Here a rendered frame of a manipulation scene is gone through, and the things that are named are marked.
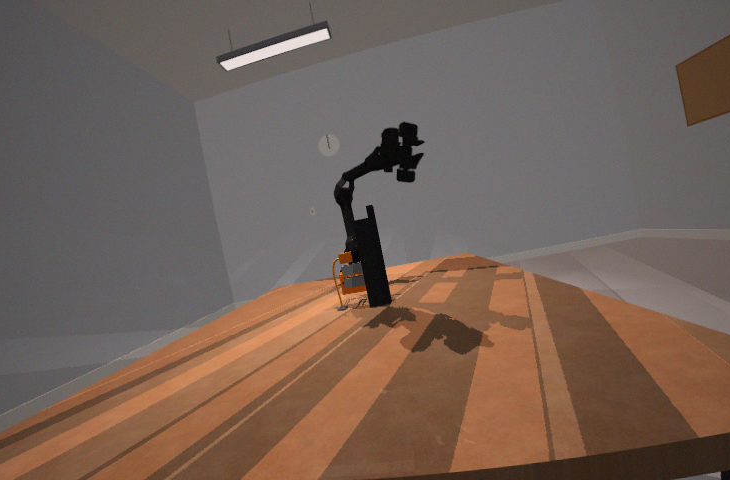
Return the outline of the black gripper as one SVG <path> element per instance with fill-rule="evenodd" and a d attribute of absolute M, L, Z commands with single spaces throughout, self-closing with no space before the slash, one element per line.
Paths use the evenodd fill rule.
<path fill-rule="evenodd" d="M 424 143 L 423 140 L 418 140 L 417 135 L 417 126 L 414 124 L 409 124 L 402 122 L 401 125 L 399 125 L 399 136 L 403 137 L 403 145 L 397 146 L 397 155 L 398 162 L 391 161 L 390 162 L 394 165 L 400 164 L 400 169 L 397 169 L 397 180 L 402 182 L 414 182 L 415 181 L 415 171 L 414 170 L 408 170 L 410 168 L 417 169 L 417 166 L 419 162 L 421 161 L 421 158 L 423 156 L 423 153 L 416 154 L 412 156 L 413 148 L 412 146 L 419 146 Z"/>

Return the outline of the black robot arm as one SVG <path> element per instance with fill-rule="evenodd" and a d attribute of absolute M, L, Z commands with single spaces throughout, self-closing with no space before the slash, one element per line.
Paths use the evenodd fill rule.
<path fill-rule="evenodd" d="M 347 233 L 346 249 L 344 253 L 358 250 L 353 221 L 353 211 L 351 203 L 353 200 L 354 180 L 360 176 L 370 172 L 384 169 L 384 172 L 393 172 L 393 166 L 390 162 L 398 162 L 397 146 L 399 142 L 399 129 L 386 128 L 382 132 L 381 147 L 377 146 L 371 155 L 365 158 L 365 161 L 356 167 L 342 174 L 341 179 L 337 182 L 334 189 L 334 197 L 338 205 L 341 207 L 345 229 Z M 379 154 L 380 153 L 380 154 Z M 349 181 L 349 187 L 342 187 L 346 181 Z"/>

